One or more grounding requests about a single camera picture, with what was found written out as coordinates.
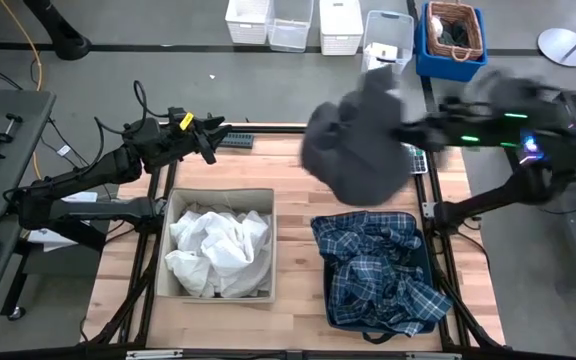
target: white plastic bin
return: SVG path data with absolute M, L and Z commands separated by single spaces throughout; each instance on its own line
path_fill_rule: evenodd
M 320 0 L 321 53 L 355 55 L 364 34 L 359 0 Z
M 232 42 L 237 44 L 264 44 L 266 22 L 270 13 L 270 0 L 230 0 L 226 10 L 226 23 Z
M 414 34 L 412 17 L 391 11 L 370 11 L 361 70 L 392 64 L 393 72 L 401 74 L 412 58 Z
M 268 39 L 272 50 L 306 50 L 313 2 L 314 0 L 273 0 L 268 17 Z

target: white cloth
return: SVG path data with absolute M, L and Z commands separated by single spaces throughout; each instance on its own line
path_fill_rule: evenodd
M 170 225 L 177 250 L 166 265 L 193 296 L 238 298 L 268 290 L 271 243 L 270 217 L 256 211 L 233 214 L 187 211 Z

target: storage bin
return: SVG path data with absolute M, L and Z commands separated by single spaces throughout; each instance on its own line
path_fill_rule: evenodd
M 268 40 L 274 51 L 304 52 L 314 0 L 274 0 L 268 17 Z
M 165 257 L 176 249 L 174 240 L 170 236 L 170 225 L 177 222 L 186 209 L 192 204 L 202 206 L 225 205 L 236 213 L 257 211 L 260 215 L 270 215 L 271 256 L 270 291 L 260 291 L 257 297 L 243 298 L 197 298 L 190 296 L 179 283 L 175 274 L 168 270 Z M 197 190 L 173 189 L 168 198 L 166 215 L 164 217 L 163 234 L 159 248 L 159 262 L 157 264 L 157 277 L 155 294 L 157 296 L 177 298 L 180 301 L 192 303 L 272 303 L 275 301 L 275 288 L 277 283 L 277 212 L 275 210 L 275 196 L 272 189 L 235 189 L 235 190 Z
M 359 0 L 320 0 L 320 40 L 323 55 L 355 55 L 364 24 Z
M 392 64 L 393 72 L 401 74 L 412 58 L 414 34 L 415 22 L 411 16 L 370 11 L 366 19 L 362 72 Z
M 486 48 L 486 31 L 484 30 L 484 18 L 481 11 L 475 8 L 479 27 L 481 28 L 481 38 L 483 41 L 483 54 L 477 61 L 467 60 L 458 62 L 449 57 L 434 56 L 428 53 L 427 38 L 427 12 L 428 4 L 423 5 L 421 19 L 415 34 L 415 46 L 417 49 L 417 75 L 428 76 L 439 79 L 468 82 L 472 80 L 479 68 L 488 63 L 488 49 Z
M 230 0 L 226 10 L 226 23 L 233 43 L 266 43 L 266 21 L 270 0 Z
M 421 231 L 419 231 L 419 229 L 415 231 L 415 236 L 419 237 L 422 240 L 422 244 L 419 248 L 411 251 L 410 259 L 408 260 L 407 266 L 420 267 L 424 272 L 424 284 L 432 287 L 433 286 L 432 273 L 430 268 L 430 258 L 428 257 L 428 250 L 426 248 L 426 242 L 424 240 L 423 234 L 421 233 Z M 330 295 L 330 288 L 332 285 L 333 276 L 334 276 L 334 269 L 329 263 L 324 262 L 324 302 L 326 306 L 326 320 L 328 320 L 328 324 L 331 327 L 345 331 L 364 333 L 364 339 L 366 339 L 367 341 L 371 341 L 370 338 L 367 338 L 367 333 L 393 334 L 392 330 L 386 327 L 370 327 L 362 322 L 358 322 L 352 325 L 337 325 L 331 318 L 330 312 L 328 311 L 328 298 Z M 418 334 L 428 334 L 433 332 L 434 329 L 435 324 L 428 322 L 424 325 L 424 327 L 419 331 Z

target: wicker basket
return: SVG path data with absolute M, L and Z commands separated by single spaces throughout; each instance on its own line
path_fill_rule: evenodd
M 440 43 L 430 21 L 433 15 L 439 16 L 449 23 L 463 21 L 471 48 L 448 46 Z M 452 57 L 455 61 L 463 62 L 466 60 L 477 60 L 483 54 L 481 28 L 479 28 L 475 9 L 470 5 L 461 4 L 460 0 L 456 0 L 455 4 L 431 1 L 428 5 L 426 26 L 428 31 L 428 52 L 431 55 Z

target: yellow tag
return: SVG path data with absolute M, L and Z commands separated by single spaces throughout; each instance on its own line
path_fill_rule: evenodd
M 186 116 L 184 116 L 184 119 L 181 120 L 181 123 L 179 124 L 179 128 L 183 131 L 186 130 L 186 128 L 188 127 L 188 125 L 190 125 L 190 122 L 192 121 L 192 119 L 195 118 L 195 115 L 193 115 L 192 113 L 187 113 Z

